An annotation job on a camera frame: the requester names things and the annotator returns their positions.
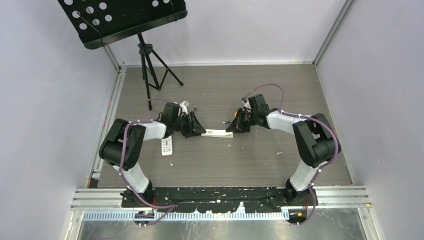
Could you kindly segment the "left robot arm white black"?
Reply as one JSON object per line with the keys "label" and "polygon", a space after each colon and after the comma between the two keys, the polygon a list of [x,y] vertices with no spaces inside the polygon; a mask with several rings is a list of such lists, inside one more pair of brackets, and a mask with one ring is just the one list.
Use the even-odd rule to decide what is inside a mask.
{"label": "left robot arm white black", "polygon": [[148,207],[154,199],[153,184],[138,163],[143,143],[166,139],[175,132],[190,138],[207,131],[193,111],[187,112],[182,104],[167,102],[156,120],[116,119],[100,145],[99,158],[117,170],[141,207]]}

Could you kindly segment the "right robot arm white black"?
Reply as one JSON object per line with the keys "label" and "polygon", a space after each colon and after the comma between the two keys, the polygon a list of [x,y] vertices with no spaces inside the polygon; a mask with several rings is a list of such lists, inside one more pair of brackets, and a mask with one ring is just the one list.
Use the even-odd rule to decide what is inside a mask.
{"label": "right robot arm white black", "polygon": [[295,138],[300,163],[283,190],[291,205],[299,205],[305,199],[305,191],[312,188],[319,172],[341,152],[340,142],[325,115],[294,114],[270,108],[262,94],[246,98],[226,132],[248,133],[252,126],[283,131]]}

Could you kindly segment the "long white remote control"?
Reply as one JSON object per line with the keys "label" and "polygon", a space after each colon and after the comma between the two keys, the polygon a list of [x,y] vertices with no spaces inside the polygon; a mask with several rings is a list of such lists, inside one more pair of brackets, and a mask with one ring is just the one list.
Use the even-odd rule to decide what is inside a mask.
{"label": "long white remote control", "polygon": [[213,138],[233,138],[233,132],[226,132],[224,129],[206,129],[206,133],[202,133],[201,136]]}

